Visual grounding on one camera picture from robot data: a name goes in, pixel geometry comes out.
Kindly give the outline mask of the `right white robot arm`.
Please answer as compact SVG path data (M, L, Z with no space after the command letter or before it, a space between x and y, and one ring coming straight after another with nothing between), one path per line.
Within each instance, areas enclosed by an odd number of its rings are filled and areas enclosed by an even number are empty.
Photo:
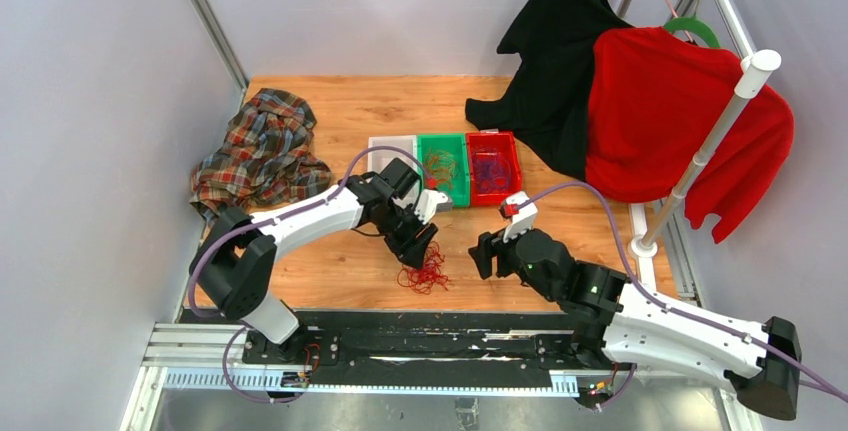
M484 232L468 253L482 279L515 275L565 312L580 365L671 371L733 392L760 415L796 419L800 372L788 361L801 348L791 321L732 318L645 291L621 271L573 258L539 229L512 239Z

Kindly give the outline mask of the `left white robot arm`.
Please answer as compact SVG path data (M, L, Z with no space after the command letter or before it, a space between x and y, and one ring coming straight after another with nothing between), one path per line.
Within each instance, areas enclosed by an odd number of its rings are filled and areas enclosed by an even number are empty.
M424 172L395 158L378 173L347 174L280 211L249 215L227 208L189 267L189 302L195 306L195 292L202 290L214 303L212 316L246 324L268 340L279 362L296 363L307 340L295 312L270 289L274 265L325 236L371 224L401 264L419 268L438 231L434 216L451 205L447 194L429 188Z

